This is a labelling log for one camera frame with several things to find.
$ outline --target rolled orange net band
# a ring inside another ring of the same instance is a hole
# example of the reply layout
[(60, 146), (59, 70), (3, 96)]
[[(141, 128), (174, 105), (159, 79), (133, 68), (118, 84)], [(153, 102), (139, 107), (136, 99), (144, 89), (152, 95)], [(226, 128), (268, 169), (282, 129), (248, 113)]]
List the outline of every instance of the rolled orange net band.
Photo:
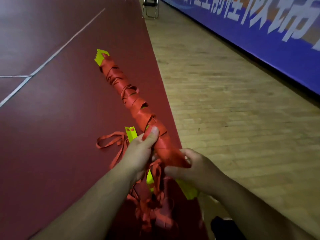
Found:
[(145, 133), (142, 140), (150, 134), (152, 127), (159, 128), (159, 138), (154, 144), (154, 151), (163, 162), (164, 166), (176, 166), (190, 168), (179, 149), (171, 144), (166, 127), (158, 120), (156, 115), (149, 109), (148, 103), (139, 95), (139, 89), (130, 84), (128, 78), (107, 54), (102, 54), (104, 59), (100, 65), (101, 72), (106, 80), (121, 96), (127, 109), (130, 109), (132, 117), (136, 120), (139, 128)]

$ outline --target black chair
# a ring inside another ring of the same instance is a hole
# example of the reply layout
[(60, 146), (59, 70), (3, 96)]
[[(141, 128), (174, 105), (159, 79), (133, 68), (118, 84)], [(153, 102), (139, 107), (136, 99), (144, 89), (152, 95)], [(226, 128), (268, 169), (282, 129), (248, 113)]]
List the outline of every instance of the black chair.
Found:
[[(144, 7), (146, 7), (146, 15), (148, 18), (153, 18), (153, 19), (157, 19), (159, 17), (159, 9), (158, 9), (158, 3), (159, 3), (159, 0), (144, 0), (143, 1), (143, 8), (142, 8), (142, 17), (144, 18), (143, 16), (143, 11), (144, 11)], [(154, 16), (149, 16), (148, 13), (147, 13), (147, 7), (155, 7), (155, 14)]]

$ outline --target hand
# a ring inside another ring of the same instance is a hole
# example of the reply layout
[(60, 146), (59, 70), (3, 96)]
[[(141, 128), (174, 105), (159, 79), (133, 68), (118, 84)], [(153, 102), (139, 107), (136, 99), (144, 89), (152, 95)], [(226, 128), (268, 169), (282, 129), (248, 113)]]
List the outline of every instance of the hand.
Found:
[(166, 175), (189, 182), (200, 191), (219, 200), (219, 195), (231, 179), (202, 154), (192, 149), (181, 149), (181, 152), (188, 158), (191, 168), (168, 166), (164, 169)]
[(146, 171), (145, 166), (150, 159), (151, 148), (158, 140), (159, 129), (153, 127), (149, 136), (144, 141), (142, 141), (142, 137), (143, 134), (139, 135), (130, 143), (119, 163), (126, 169), (126, 173), (133, 175), (133, 184), (139, 181)]

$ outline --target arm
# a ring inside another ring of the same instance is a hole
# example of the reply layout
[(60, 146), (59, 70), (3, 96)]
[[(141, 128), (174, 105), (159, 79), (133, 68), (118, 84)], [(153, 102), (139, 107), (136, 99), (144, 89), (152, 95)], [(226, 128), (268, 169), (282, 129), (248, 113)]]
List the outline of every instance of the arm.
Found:
[(208, 158), (191, 149), (181, 151), (189, 158), (192, 167), (166, 167), (165, 173), (192, 183), (220, 201), (248, 240), (315, 240), (249, 190), (223, 174)]
[(145, 141), (142, 136), (131, 142), (114, 169), (32, 239), (104, 239), (130, 188), (143, 177), (159, 130), (155, 127)]

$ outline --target white line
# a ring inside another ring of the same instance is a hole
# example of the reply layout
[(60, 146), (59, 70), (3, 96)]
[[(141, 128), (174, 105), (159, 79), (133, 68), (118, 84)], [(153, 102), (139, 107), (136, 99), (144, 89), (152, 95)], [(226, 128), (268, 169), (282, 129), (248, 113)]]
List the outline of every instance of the white line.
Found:
[(28, 76), (0, 76), (0, 78), (6, 78), (6, 77), (29, 77), (30, 75), (28, 75)]
[(79, 32), (77, 32), (64, 46), (62, 46), (57, 52), (55, 52), (45, 63), (43, 63), (38, 69), (31, 73), (30, 76), (19, 76), (26, 77), (26, 79), (12, 92), (10, 93), (4, 100), (0, 103), (0, 108), (11, 98), (13, 97), (34, 75), (36, 75), (46, 64), (48, 64), (53, 58), (55, 58), (63, 48), (65, 48), (78, 34), (80, 34), (89, 24), (91, 24), (103, 11), (103, 8), (89, 23), (87, 23)]
[(64, 46), (62, 46), (60, 49), (58, 49), (57, 52), (55, 52), (45, 63), (43, 63), (38, 69), (36, 69), (34, 72), (31, 73), (31, 76), (36, 75), (46, 64), (49, 63), (49, 61), (51, 61), (53, 58), (55, 58), (56, 55), (58, 55), (58, 53), (60, 51), (62, 51), (63, 48), (65, 48), (78, 34), (80, 34), (89, 24), (91, 24), (103, 11), (105, 10), (105, 8), (103, 8), (89, 23), (86, 24), (86, 26), (84, 26), (79, 32), (77, 32), (67, 43), (65, 43)]
[(0, 108), (2, 107), (2, 105), (4, 105), (9, 99), (11, 99), (16, 92), (18, 92), (32, 77), (29, 76), (27, 77), (16, 89), (14, 89), (14, 91), (12, 93), (10, 93), (4, 100), (1, 101), (0, 103)]

